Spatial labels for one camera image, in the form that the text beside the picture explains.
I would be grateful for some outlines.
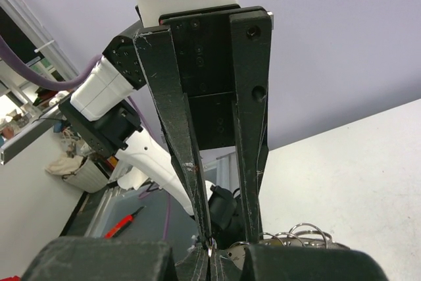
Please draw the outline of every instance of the screw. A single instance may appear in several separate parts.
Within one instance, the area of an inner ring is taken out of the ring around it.
[[[202,57],[197,57],[196,58],[196,65],[198,67],[203,67],[204,64],[205,64],[205,60]]]
[[[199,20],[197,20],[197,19],[193,19],[193,20],[190,22],[190,24],[191,24],[191,26],[193,27],[193,29],[194,29],[194,30],[197,30],[197,29],[199,29],[199,28],[200,28],[200,22],[199,22]]]
[[[200,44],[197,44],[195,47],[195,51],[197,54],[202,54],[203,53],[203,46]]]
[[[200,86],[199,86],[199,89],[200,89],[202,92],[205,92],[205,91],[207,91],[207,90],[208,90],[208,87],[206,86],[206,84],[205,84],[204,82],[202,82],[202,83],[200,84]]]

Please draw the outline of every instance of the white tabletop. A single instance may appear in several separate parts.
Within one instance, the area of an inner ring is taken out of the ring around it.
[[[311,222],[419,280],[421,100],[271,151],[259,197],[265,232]]]

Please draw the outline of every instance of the lavender wall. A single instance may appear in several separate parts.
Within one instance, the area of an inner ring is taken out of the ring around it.
[[[240,1],[276,15],[271,148],[421,98],[421,0]],[[136,19],[135,0],[25,2],[80,69]],[[158,133],[149,92],[134,97]]]

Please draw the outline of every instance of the bolt hole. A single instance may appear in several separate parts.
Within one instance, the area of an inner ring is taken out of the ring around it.
[[[247,30],[247,37],[249,39],[256,39],[260,36],[260,28],[258,26],[252,26]]]
[[[263,102],[266,99],[266,90],[262,86],[256,86],[253,88],[251,95],[257,102]]]
[[[190,25],[193,28],[193,30],[197,30],[200,28],[200,22],[197,19],[193,19],[192,21],[190,21]]]

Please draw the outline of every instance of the metal key ring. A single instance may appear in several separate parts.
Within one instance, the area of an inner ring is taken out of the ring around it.
[[[319,227],[317,227],[316,225],[313,225],[311,223],[299,223],[299,224],[295,225],[293,228],[291,228],[289,230],[289,233],[292,233],[298,227],[302,227],[302,226],[310,226],[310,227],[313,227],[315,230],[317,230],[324,240],[324,243],[326,245],[326,249],[328,248],[328,239],[326,238],[326,235],[324,234],[324,232],[321,229],[319,229]]]
[[[296,234],[292,234],[292,233],[289,233],[289,232],[280,232],[280,233],[275,234],[275,236],[281,236],[281,235],[286,235],[288,237],[295,238],[296,240],[298,240],[301,243],[301,245],[303,245],[303,247],[306,247],[305,242],[300,237],[298,237],[298,235],[296,235]]]
[[[229,248],[240,246],[240,245],[250,245],[249,242],[235,242]]]
[[[329,242],[331,243],[334,242],[331,234],[326,233],[326,232],[323,232],[323,233],[327,237]],[[300,230],[298,232],[295,232],[294,234],[297,236],[302,236],[302,235],[320,235],[321,236],[321,233],[317,230]]]
[[[279,237],[277,237],[277,235],[273,235],[271,233],[266,233],[266,232],[260,233],[259,235],[260,236],[264,236],[264,235],[272,236],[272,238],[276,238],[283,246],[285,246],[284,243],[282,242],[282,240]]]

